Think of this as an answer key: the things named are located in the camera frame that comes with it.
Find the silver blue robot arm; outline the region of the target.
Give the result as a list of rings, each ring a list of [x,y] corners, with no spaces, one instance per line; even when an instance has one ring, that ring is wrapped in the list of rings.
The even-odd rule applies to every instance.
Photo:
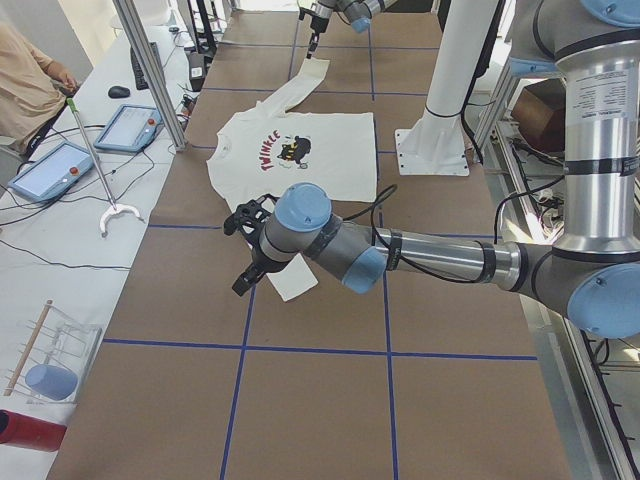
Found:
[[[345,20],[357,33],[370,28],[371,19],[389,9],[396,0],[299,0],[299,20],[305,16],[311,18],[312,34],[307,48],[306,58],[311,59],[319,45],[320,36],[328,28],[334,13],[343,14]]]
[[[225,220],[252,260],[243,294],[297,255],[364,293],[387,271],[414,269],[460,284],[493,283],[528,296],[605,338],[639,331],[639,242],[633,231],[639,168],[639,5],[635,1],[520,1],[513,22],[516,75],[566,80],[564,229],[550,245],[453,241],[362,226],[302,183],[264,208],[255,199]]]

